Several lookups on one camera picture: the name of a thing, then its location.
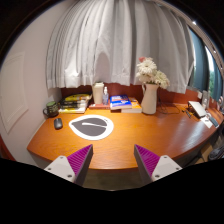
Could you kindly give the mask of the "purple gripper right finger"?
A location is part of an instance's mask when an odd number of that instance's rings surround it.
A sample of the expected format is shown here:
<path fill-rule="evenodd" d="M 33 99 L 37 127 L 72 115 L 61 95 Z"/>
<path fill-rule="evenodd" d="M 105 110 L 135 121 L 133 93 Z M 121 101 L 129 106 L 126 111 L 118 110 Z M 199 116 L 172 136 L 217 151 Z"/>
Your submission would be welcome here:
<path fill-rule="evenodd" d="M 181 170 L 181 167 L 168 155 L 158 156 L 137 144 L 134 145 L 134 156 L 144 184 L 157 181 Z"/>

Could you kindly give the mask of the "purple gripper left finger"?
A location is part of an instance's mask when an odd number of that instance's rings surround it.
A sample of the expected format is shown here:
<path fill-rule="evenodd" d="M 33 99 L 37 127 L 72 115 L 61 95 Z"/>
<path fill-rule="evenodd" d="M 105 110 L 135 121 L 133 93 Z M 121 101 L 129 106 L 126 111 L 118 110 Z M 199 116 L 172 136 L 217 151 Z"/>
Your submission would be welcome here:
<path fill-rule="evenodd" d="M 50 163 L 45 171 L 82 186 L 93 156 L 93 145 L 90 144 L 68 157 L 60 155 Z"/>

